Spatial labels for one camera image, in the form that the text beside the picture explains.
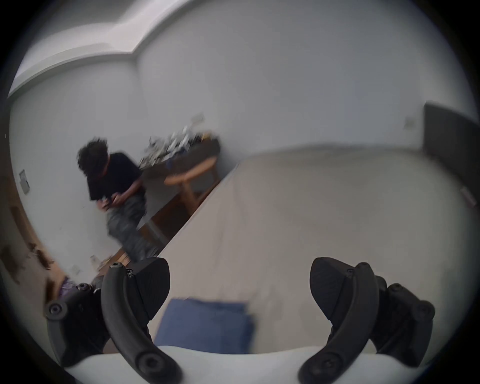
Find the screw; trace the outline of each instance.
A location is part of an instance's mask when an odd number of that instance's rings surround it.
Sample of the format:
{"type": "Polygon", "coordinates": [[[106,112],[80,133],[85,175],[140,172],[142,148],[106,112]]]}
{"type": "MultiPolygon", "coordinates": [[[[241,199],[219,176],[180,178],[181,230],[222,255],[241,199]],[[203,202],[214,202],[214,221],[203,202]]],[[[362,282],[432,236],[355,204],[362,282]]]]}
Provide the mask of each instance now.
{"type": "Polygon", "coordinates": [[[314,376],[334,377],[342,369],[342,359],[335,353],[327,352],[310,367],[310,373],[314,376]]]}
{"type": "Polygon", "coordinates": [[[143,373],[157,373],[164,368],[163,359],[156,353],[147,352],[138,359],[138,369],[143,373]]]}
{"type": "Polygon", "coordinates": [[[58,304],[52,304],[48,310],[52,315],[57,315],[61,312],[61,306],[58,304]]]}
{"type": "Polygon", "coordinates": [[[435,308],[428,301],[421,300],[413,306],[412,315],[417,321],[430,321],[435,316],[435,308]]]}

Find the light switch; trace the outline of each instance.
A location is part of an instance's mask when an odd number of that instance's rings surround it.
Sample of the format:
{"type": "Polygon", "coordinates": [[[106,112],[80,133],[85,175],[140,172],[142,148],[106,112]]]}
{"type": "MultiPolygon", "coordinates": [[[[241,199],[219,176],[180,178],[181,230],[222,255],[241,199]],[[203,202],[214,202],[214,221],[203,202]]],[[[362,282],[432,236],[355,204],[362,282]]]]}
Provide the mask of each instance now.
{"type": "Polygon", "coordinates": [[[30,185],[28,185],[27,176],[25,175],[25,169],[20,172],[20,186],[22,191],[27,194],[30,191],[30,185]]]}

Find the wall outlet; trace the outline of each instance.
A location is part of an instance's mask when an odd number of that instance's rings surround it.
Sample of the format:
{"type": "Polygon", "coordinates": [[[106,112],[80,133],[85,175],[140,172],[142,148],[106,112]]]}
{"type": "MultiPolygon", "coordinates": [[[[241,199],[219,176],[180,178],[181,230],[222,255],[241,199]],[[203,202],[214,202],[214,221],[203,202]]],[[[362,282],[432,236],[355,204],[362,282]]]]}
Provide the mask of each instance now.
{"type": "Polygon", "coordinates": [[[405,117],[405,124],[403,125],[403,129],[412,130],[415,129],[416,122],[415,119],[411,116],[405,117]]]}

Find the gray jeans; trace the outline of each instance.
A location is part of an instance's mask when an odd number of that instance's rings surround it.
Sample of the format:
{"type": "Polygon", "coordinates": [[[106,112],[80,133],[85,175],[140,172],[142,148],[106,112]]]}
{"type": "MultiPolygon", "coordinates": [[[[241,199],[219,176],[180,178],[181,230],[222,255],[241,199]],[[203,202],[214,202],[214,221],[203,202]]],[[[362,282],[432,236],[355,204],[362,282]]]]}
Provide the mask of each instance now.
{"type": "Polygon", "coordinates": [[[107,211],[108,234],[122,244],[123,250],[134,263],[160,253],[155,245],[137,231],[137,225],[144,215],[145,198],[139,195],[134,195],[122,206],[107,211]]]}

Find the white object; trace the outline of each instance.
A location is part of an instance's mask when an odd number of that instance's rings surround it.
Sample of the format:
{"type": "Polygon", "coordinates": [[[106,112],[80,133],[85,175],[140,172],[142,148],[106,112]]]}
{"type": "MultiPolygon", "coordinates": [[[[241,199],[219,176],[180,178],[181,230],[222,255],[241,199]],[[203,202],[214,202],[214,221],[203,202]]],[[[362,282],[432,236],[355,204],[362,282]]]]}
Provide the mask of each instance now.
{"type": "MultiPolygon", "coordinates": [[[[181,367],[181,384],[299,384],[301,365],[320,347],[260,355],[221,355],[161,347],[181,367]]],[[[335,384],[408,384],[426,367],[410,368],[387,355],[360,354],[335,384]]],[[[91,356],[67,372],[83,384],[144,384],[119,353],[91,356]]]]}

